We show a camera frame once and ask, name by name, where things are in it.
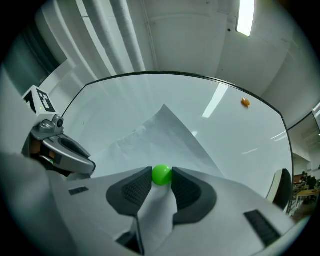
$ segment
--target gray robot arm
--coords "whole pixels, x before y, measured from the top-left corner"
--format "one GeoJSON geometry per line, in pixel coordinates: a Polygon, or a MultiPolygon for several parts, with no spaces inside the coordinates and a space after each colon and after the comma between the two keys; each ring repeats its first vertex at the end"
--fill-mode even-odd
{"type": "MultiPolygon", "coordinates": [[[[30,134],[55,153],[54,159],[48,155],[40,157],[61,170],[91,175],[95,163],[89,160],[90,154],[79,143],[64,134],[64,119],[59,116],[49,95],[33,85],[22,98],[37,116],[30,134]]],[[[28,148],[26,143],[25,155],[29,155],[28,148]]]]}
{"type": "Polygon", "coordinates": [[[55,158],[41,155],[43,159],[50,162],[59,169],[79,173],[92,174],[96,165],[89,159],[90,154],[75,140],[63,132],[64,119],[55,115],[52,121],[44,120],[31,130],[31,135],[49,150],[55,153],[55,158]]]}

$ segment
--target white paper sheet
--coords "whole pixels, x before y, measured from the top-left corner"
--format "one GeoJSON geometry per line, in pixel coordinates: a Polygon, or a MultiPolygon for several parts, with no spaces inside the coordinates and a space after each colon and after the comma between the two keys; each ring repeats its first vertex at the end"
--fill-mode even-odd
{"type": "MultiPolygon", "coordinates": [[[[196,138],[165,105],[142,126],[90,159],[96,164],[92,178],[160,164],[224,177],[196,138]]],[[[165,186],[152,183],[138,212],[145,255],[156,251],[168,239],[177,211],[171,183],[165,186]]]]}
{"type": "Polygon", "coordinates": [[[128,136],[90,159],[96,164],[92,178],[156,165],[186,168],[224,178],[197,139],[166,105],[128,136]]]}

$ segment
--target ceiling light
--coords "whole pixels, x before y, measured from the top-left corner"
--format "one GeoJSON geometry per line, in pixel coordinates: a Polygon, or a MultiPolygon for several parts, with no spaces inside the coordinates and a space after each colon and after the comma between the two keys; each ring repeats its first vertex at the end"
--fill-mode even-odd
{"type": "Polygon", "coordinates": [[[255,0],[240,0],[236,31],[250,36],[255,13],[255,0]]]}

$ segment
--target white table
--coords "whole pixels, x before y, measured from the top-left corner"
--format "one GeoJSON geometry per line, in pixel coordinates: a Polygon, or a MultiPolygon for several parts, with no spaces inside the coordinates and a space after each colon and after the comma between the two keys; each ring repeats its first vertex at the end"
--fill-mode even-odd
{"type": "Polygon", "coordinates": [[[277,170],[285,168],[292,176],[292,152],[281,115],[254,95],[212,78],[142,73],[95,82],[64,113],[64,131],[94,154],[128,135],[163,104],[227,179],[266,198],[277,170]],[[249,99],[249,107],[241,104],[242,98],[249,99]]]}

